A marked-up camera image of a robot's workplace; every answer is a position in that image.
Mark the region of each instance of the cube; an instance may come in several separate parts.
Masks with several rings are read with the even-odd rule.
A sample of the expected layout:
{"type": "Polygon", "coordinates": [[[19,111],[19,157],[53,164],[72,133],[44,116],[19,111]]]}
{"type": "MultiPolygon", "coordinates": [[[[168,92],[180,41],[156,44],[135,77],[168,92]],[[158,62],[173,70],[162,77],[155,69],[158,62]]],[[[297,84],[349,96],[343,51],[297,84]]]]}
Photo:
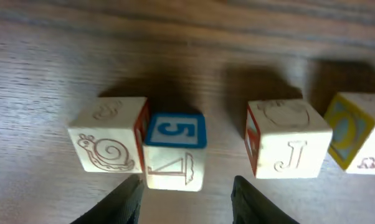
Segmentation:
{"type": "Polygon", "coordinates": [[[142,173],[148,122],[145,97],[98,98],[69,124],[69,134],[85,171],[142,173]]]}
{"type": "Polygon", "coordinates": [[[317,177],[331,137],[332,129],[304,100],[248,103],[245,145],[256,178],[317,177]]]}
{"type": "Polygon", "coordinates": [[[148,187],[200,191],[204,178],[206,146],[203,115],[154,115],[143,147],[148,187]]]}
{"type": "Polygon", "coordinates": [[[338,93],[325,114],[329,153],[347,173],[375,174],[375,94],[338,93]]]}

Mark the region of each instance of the block top face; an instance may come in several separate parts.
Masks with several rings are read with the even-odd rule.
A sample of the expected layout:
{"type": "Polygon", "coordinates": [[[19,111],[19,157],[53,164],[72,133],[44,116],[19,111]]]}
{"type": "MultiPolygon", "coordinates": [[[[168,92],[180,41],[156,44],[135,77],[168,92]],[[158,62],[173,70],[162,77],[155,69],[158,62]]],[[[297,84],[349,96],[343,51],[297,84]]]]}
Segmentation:
{"type": "Polygon", "coordinates": [[[97,98],[69,126],[74,128],[132,128],[146,97],[97,98]]]}
{"type": "Polygon", "coordinates": [[[250,101],[261,133],[331,131],[329,125],[302,99],[250,101]]]}
{"type": "Polygon", "coordinates": [[[375,94],[374,93],[338,93],[343,98],[352,102],[363,112],[375,120],[375,94]]]}
{"type": "Polygon", "coordinates": [[[207,146],[206,123],[201,114],[158,113],[150,122],[145,144],[202,149],[207,146]]]}

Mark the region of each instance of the wooden surface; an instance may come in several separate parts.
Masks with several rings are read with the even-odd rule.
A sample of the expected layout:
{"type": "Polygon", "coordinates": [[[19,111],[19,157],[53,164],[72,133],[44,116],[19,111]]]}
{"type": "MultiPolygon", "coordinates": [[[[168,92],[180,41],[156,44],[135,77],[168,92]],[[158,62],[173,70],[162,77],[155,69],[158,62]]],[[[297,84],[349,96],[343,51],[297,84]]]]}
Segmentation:
{"type": "Polygon", "coordinates": [[[96,96],[207,118],[199,193],[145,190],[140,223],[232,223],[243,175],[300,223],[375,223],[375,176],[255,180],[245,102],[375,91],[375,1],[0,0],[0,224],[70,223],[127,175],[82,169],[66,124],[96,96]]]}

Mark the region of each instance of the block with yellow side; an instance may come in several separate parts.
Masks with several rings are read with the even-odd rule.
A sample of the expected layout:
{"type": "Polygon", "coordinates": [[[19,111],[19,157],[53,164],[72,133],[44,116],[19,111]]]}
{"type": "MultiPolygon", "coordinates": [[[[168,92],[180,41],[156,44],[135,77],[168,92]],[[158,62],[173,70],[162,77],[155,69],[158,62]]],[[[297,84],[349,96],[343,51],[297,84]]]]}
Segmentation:
{"type": "Polygon", "coordinates": [[[375,94],[338,93],[325,114],[329,153],[347,173],[375,174],[375,94]]]}

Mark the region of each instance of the alphabet block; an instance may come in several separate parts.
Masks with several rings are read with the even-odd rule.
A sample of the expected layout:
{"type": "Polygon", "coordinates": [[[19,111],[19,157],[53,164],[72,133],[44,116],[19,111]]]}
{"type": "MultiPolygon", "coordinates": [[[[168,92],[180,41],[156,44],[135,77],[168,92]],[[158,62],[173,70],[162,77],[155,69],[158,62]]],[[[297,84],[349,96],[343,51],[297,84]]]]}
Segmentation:
{"type": "Polygon", "coordinates": [[[375,174],[375,94],[338,93],[325,114],[329,153],[347,173],[375,174]]]}
{"type": "Polygon", "coordinates": [[[304,100],[248,103],[245,145],[256,178],[317,177],[331,137],[331,128],[304,100]]]}
{"type": "Polygon", "coordinates": [[[98,98],[69,124],[69,134],[85,171],[142,173],[148,122],[145,97],[98,98]]]}
{"type": "Polygon", "coordinates": [[[148,187],[200,191],[206,146],[203,115],[154,115],[144,145],[148,187]]]}

